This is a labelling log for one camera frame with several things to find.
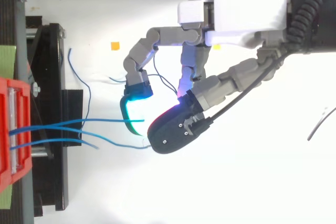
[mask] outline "black cable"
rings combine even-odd
[[[171,89],[171,90],[177,95],[177,90],[176,90],[176,88],[174,88],[174,86],[172,86],[172,85],[170,84],[170,82],[168,82],[174,89],[172,89],[171,87],[169,87],[169,86],[163,81],[161,75],[159,74],[159,71],[158,71],[158,69],[156,68],[156,64],[155,64],[155,56],[153,57],[153,63],[154,63],[154,69],[155,69],[156,73],[160,76],[160,79],[161,79],[162,83],[163,83],[166,87],[168,87],[169,89]]]
[[[173,89],[171,89],[171,90],[174,91],[174,93],[177,95],[177,90],[176,90],[176,88],[174,87],[174,85],[172,85],[172,84],[171,84],[166,78],[164,78],[162,75],[153,73],[153,74],[149,74],[148,76],[159,76],[160,78],[164,79],[170,86],[173,87],[174,90],[173,90]]]
[[[313,131],[309,134],[307,140],[310,141],[312,139],[312,137],[314,136],[314,134],[316,133],[316,131],[319,129],[319,127],[322,125],[322,123],[324,123],[324,121],[332,114],[336,111],[336,108],[334,108],[332,111],[329,112],[328,115],[326,115],[322,120],[320,120],[320,122],[315,126],[315,128],[313,129]]]
[[[246,96],[253,88],[255,88],[262,80],[272,71],[279,63],[285,60],[290,54],[298,52],[302,48],[305,35],[308,29],[313,23],[314,19],[318,15],[318,12],[326,0],[304,0],[303,5],[294,15],[290,26],[288,27],[287,40],[284,46],[288,49],[288,53],[282,55],[278,60],[274,61],[264,73],[262,73],[247,89],[245,89],[239,96],[237,96],[232,102],[226,105],[223,109],[218,111],[212,120],[219,118],[230,108],[232,108],[237,102],[239,102],[244,96]]]
[[[239,96],[237,96],[232,102],[226,105],[223,109],[218,111],[211,119],[214,121],[231,109],[237,102],[239,102],[244,96],[246,96],[252,89],[254,89],[259,83],[261,83],[264,78],[275,68],[277,67],[282,61],[284,61],[290,54],[286,53],[281,56],[279,59],[274,61],[250,86],[248,86]]]
[[[170,87],[170,90],[172,90],[175,94],[177,94],[177,90],[176,90],[176,88],[174,87],[174,85],[172,85],[164,76],[162,76],[162,75],[160,75],[160,74],[156,74],[156,73],[153,73],[153,74],[149,74],[148,76],[159,76],[160,78],[162,78],[162,79],[164,79],[170,86],[172,86],[173,87],[173,89],[171,89]],[[126,81],[118,81],[118,80],[116,80],[116,79],[114,79],[114,78],[112,78],[112,77],[109,77],[109,79],[110,80],[112,80],[112,81],[115,81],[115,82],[117,82],[117,83],[125,83]]]

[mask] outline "red container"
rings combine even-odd
[[[8,91],[15,89],[16,126],[30,126],[30,86],[22,81],[0,78],[0,193],[10,184],[25,176],[32,168],[32,149],[30,146],[17,151],[16,172],[12,171],[9,138]],[[17,136],[17,145],[31,142],[30,132]]]

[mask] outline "orange sticker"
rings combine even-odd
[[[120,49],[120,43],[119,42],[111,42],[111,49],[112,49],[112,51],[118,51]]]

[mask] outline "thin dark wire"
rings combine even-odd
[[[226,105],[223,109],[218,111],[213,117],[212,120],[216,120],[229,109],[231,109],[236,103],[238,103],[244,96],[246,96],[252,89],[254,89],[259,83],[261,83],[264,78],[275,68],[278,64],[284,61],[290,54],[284,54],[279,59],[274,61],[250,86],[248,86],[239,96],[237,96],[232,102]]]
[[[164,76],[162,76],[162,75],[160,75],[160,74],[156,74],[156,73],[153,73],[153,74],[149,74],[148,76],[159,76],[161,79],[163,79],[163,80],[165,80],[170,86],[172,86],[172,88],[174,89],[173,90],[173,92],[175,93],[175,94],[177,94],[177,89],[174,87],[174,85],[172,85]],[[115,79],[113,79],[113,78],[111,78],[111,77],[109,77],[110,78],[110,80],[112,80],[112,81],[115,81],[115,82],[117,82],[117,83],[125,83],[126,81],[118,81],[118,80],[115,80]]]
[[[77,74],[76,71],[74,70],[74,67],[73,67],[72,64],[71,64],[71,61],[70,61],[71,50],[72,50],[72,48],[70,48],[70,49],[69,49],[69,52],[68,52],[68,62],[69,62],[70,68],[72,69],[73,73],[77,76],[78,80],[80,80],[86,87],[88,87],[88,90],[89,90],[88,112],[86,113],[86,117],[85,117],[85,119],[87,119],[88,116],[89,116],[89,113],[90,113],[90,104],[91,104],[92,93],[91,93],[90,86],[87,85],[87,84],[86,84],[86,83],[85,83],[85,82],[78,76],[78,74]]]
[[[156,73],[153,73],[153,74],[149,74],[148,76],[159,76],[160,78],[162,78],[163,80],[165,80],[170,86],[172,86],[172,88],[174,89],[174,93],[177,95],[177,90],[176,88],[174,87],[174,85],[172,85],[166,78],[164,78],[162,75],[160,74],[156,74]]]
[[[322,125],[322,123],[324,123],[324,121],[332,114],[336,111],[336,108],[334,108],[332,111],[329,112],[328,115],[326,115],[322,120],[320,120],[320,122],[315,126],[315,128],[313,129],[313,131],[310,133],[310,135],[308,136],[307,140],[310,141],[312,139],[312,137],[314,136],[314,134],[316,133],[316,131],[319,129],[319,127]]]
[[[171,87],[169,87],[169,86],[163,81],[163,79],[162,79],[162,77],[161,77],[161,75],[160,75],[158,69],[156,68],[156,64],[155,64],[155,55],[154,55],[154,57],[153,57],[153,63],[154,63],[154,69],[155,69],[156,73],[160,76],[160,79],[161,79],[162,83],[163,83],[166,87],[168,87],[169,89],[171,89],[171,90],[177,95],[177,90],[176,90],[176,88],[172,89]]]

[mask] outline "blue wire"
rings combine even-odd
[[[27,127],[17,128],[15,130],[10,131],[9,133],[16,133],[21,130],[30,130],[34,129],[34,127],[44,127],[44,126],[62,126],[67,124],[79,123],[79,122],[114,122],[114,123],[138,123],[144,122],[145,120],[115,120],[115,119],[76,119],[66,122],[54,123],[49,125],[32,125]]]
[[[10,131],[9,132],[9,135],[10,136],[13,136],[13,135],[17,135],[17,134],[20,134],[20,133],[24,133],[24,132],[29,132],[29,131],[38,131],[38,130],[62,130],[62,131],[71,131],[71,132],[78,132],[78,133],[81,133],[81,134],[86,134],[86,135],[90,135],[90,136],[94,136],[94,137],[98,137],[98,138],[101,138],[115,146],[119,146],[119,147],[126,147],[126,148],[133,148],[133,149],[138,149],[138,150],[142,150],[142,149],[147,149],[150,147],[150,145],[148,146],[144,146],[144,147],[137,147],[137,146],[132,146],[132,145],[123,145],[123,144],[117,144],[111,140],[109,140],[108,138],[104,137],[104,136],[101,136],[101,135],[98,135],[98,134],[94,134],[94,133],[91,133],[91,132],[87,132],[87,131],[81,131],[81,130],[76,130],[76,129],[72,129],[72,128],[68,128],[68,127],[58,127],[58,126],[48,126],[48,125],[45,125],[45,126],[31,126],[32,129],[30,130],[20,130],[20,129],[17,129],[17,130],[13,130],[13,131]]]
[[[117,80],[114,80],[113,78],[109,77],[112,81],[115,81],[117,83],[125,83],[126,81],[117,81]]]
[[[77,74],[76,71],[74,70],[74,67],[73,67],[72,64],[71,64],[71,61],[70,61],[71,50],[72,50],[72,48],[70,48],[70,49],[69,49],[69,52],[68,52],[68,62],[69,62],[70,68],[72,69],[73,73],[77,76],[78,80],[80,80],[80,81],[81,81],[86,87],[88,87],[88,89],[89,89],[89,94],[90,94],[90,96],[89,96],[89,102],[88,102],[88,113],[86,114],[86,117],[85,117],[85,119],[87,119],[88,116],[89,116],[89,112],[90,112],[90,103],[91,103],[92,93],[91,93],[90,86],[87,85],[87,84],[86,84],[86,83],[85,83],[85,82],[78,76],[78,74]]]
[[[75,142],[75,143],[81,143],[81,144],[89,145],[89,146],[91,146],[91,147],[99,150],[99,147],[97,147],[97,146],[95,146],[93,144],[90,144],[90,143],[82,141],[82,140],[72,139],[72,138],[56,138],[56,139],[40,140],[40,141],[35,141],[35,142],[27,143],[27,144],[17,145],[17,146],[11,147],[10,150],[12,151],[12,150],[20,149],[20,148],[31,146],[31,145],[35,145],[35,144],[53,143],[53,142]]]

